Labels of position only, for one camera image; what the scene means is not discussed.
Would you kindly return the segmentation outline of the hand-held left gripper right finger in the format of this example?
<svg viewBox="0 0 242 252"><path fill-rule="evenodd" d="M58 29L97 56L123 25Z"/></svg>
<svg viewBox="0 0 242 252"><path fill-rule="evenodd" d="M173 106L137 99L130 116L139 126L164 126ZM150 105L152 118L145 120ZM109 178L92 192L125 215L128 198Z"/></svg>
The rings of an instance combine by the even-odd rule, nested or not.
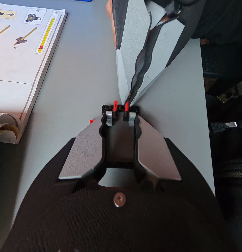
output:
<svg viewBox="0 0 242 252"><path fill-rule="evenodd" d="M134 174L138 183L182 180L165 138L139 115L134 124Z"/></svg>

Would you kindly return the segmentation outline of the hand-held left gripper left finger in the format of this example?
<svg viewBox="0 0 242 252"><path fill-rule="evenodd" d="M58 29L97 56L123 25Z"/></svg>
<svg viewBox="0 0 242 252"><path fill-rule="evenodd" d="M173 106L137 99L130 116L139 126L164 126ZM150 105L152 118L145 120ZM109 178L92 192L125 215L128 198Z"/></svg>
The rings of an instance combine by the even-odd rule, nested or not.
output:
<svg viewBox="0 0 242 252"><path fill-rule="evenodd" d="M106 119L97 117L81 131L71 147L59 175L60 180L94 178L99 181L104 176Z"/></svg>

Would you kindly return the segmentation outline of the person's right forearm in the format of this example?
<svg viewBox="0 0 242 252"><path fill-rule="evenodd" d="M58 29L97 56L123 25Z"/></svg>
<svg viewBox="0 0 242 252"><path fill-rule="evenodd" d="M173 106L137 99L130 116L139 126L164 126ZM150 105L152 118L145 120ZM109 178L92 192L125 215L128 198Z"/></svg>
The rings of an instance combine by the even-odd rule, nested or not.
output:
<svg viewBox="0 0 242 252"><path fill-rule="evenodd" d="M242 43L242 0L207 0L192 39Z"/></svg>

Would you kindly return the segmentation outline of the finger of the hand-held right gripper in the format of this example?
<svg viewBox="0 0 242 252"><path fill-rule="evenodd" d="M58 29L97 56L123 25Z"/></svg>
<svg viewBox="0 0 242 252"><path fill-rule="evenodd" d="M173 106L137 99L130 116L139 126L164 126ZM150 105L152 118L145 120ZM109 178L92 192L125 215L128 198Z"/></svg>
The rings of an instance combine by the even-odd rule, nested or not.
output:
<svg viewBox="0 0 242 252"><path fill-rule="evenodd" d="M116 49L117 80L122 105L130 97L137 59L145 48L150 27L151 14L148 14L144 1L131 0L128 3L121 47Z"/></svg>
<svg viewBox="0 0 242 252"><path fill-rule="evenodd" d="M185 25L172 18L154 28L144 53L144 64L130 95L130 105L148 90L165 70Z"/></svg>

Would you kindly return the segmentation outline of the black backpack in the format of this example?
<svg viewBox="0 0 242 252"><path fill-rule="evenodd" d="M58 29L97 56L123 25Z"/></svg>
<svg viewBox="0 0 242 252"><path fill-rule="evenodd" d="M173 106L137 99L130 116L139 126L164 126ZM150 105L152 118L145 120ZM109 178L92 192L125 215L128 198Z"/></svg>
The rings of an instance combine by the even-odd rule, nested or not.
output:
<svg viewBox="0 0 242 252"><path fill-rule="evenodd" d="M221 88L206 92L216 198L230 235L242 251L242 94L227 101Z"/></svg>

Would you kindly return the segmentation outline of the black lego frame assembly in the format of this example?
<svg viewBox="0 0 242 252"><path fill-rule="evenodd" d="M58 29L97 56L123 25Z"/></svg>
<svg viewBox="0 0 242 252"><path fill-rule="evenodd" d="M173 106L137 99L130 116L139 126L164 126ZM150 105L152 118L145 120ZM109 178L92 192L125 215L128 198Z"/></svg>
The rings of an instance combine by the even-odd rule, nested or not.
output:
<svg viewBox="0 0 242 252"><path fill-rule="evenodd" d="M140 109L138 106L129 107L129 112L125 113L125 106L118 105L117 101L114 101L113 105L103 105L102 114L106 119L106 130L108 127L112 127L114 122L118 121L118 113L123 112L123 122L128 122L129 127L134 128L136 116L139 115ZM123 168L123 169L134 169L134 140L133 143L133 161L132 162L121 162L121 161L107 161L107 150L105 144L105 159L103 163L104 168Z"/></svg>

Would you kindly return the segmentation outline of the lego instruction booklet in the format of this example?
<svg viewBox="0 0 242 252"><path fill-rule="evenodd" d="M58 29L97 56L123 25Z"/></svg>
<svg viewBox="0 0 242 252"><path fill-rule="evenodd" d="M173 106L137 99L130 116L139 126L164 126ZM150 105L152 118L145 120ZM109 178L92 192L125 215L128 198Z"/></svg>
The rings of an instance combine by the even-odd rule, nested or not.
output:
<svg viewBox="0 0 242 252"><path fill-rule="evenodd" d="M20 142L66 18L66 9L0 3L0 143Z"/></svg>

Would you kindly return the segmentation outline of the black mesh office chair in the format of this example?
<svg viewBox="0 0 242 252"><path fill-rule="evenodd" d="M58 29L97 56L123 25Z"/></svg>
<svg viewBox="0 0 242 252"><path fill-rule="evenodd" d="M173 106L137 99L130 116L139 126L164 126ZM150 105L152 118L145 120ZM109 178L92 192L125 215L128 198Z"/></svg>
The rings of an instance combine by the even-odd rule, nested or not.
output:
<svg viewBox="0 0 242 252"><path fill-rule="evenodd" d="M201 58L205 78L242 78L242 44L201 45Z"/></svg>

